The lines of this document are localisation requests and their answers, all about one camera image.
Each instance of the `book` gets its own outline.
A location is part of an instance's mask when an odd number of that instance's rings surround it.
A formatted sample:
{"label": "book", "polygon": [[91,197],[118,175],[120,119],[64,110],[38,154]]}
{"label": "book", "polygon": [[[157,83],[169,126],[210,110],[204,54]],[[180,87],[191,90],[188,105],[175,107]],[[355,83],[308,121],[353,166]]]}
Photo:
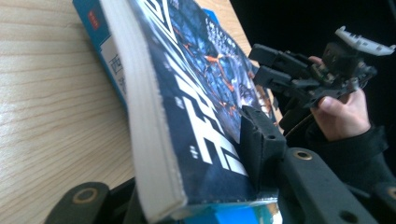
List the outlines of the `book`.
{"label": "book", "polygon": [[252,187],[237,152],[242,105],[276,117],[233,39],[192,0],[97,1],[74,4],[127,106],[148,222],[273,203]]}

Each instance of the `black sleeve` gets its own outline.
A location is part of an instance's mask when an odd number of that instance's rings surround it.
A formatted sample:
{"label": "black sleeve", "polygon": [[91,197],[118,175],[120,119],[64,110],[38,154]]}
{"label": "black sleeve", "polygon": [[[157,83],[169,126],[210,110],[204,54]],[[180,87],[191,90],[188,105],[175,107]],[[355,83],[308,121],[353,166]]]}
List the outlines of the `black sleeve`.
{"label": "black sleeve", "polygon": [[328,142],[316,123],[306,134],[309,149],[315,151],[346,184],[371,193],[379,182],[394,182],[382,152],[388,148],[383,127],[366,133]]}

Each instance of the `hand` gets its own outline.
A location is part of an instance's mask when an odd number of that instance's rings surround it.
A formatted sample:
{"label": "hand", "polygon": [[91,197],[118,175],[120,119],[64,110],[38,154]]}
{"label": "hand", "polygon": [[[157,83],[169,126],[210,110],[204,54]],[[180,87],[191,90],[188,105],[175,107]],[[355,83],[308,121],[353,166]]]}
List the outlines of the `hand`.
{"label": "hand", "polygon": [[[321,63],[317,57],[310,59]],[[318,102],[318,108],[311,108],[311,112],[328,141],[354,137],[371,128],[366,98],[361,89],[340,100],[325,96]]]}

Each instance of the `book spine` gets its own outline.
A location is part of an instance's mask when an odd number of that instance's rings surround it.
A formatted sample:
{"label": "book spine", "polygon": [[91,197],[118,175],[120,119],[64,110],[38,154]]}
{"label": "book spine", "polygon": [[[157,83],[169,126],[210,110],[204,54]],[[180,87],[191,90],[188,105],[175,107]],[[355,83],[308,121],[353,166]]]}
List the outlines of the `book spine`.
{"label": "book spine", "polygon": [[108,77],[127,108],[122,63],[99,0],[73,0],[73,4]]}

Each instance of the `wooden table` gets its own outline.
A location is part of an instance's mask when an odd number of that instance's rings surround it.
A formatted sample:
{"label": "wooden table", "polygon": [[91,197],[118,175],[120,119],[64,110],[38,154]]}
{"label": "wooden table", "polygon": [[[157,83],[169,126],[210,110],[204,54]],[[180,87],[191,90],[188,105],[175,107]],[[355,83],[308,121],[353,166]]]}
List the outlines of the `wooden table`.
{"label": "wooden table", "polygon": [[[199,0],[244,49],[228,0]],[[124,107],[71,0],[0,0],[0,223],[42,223],[71,188],[134,176]]]}

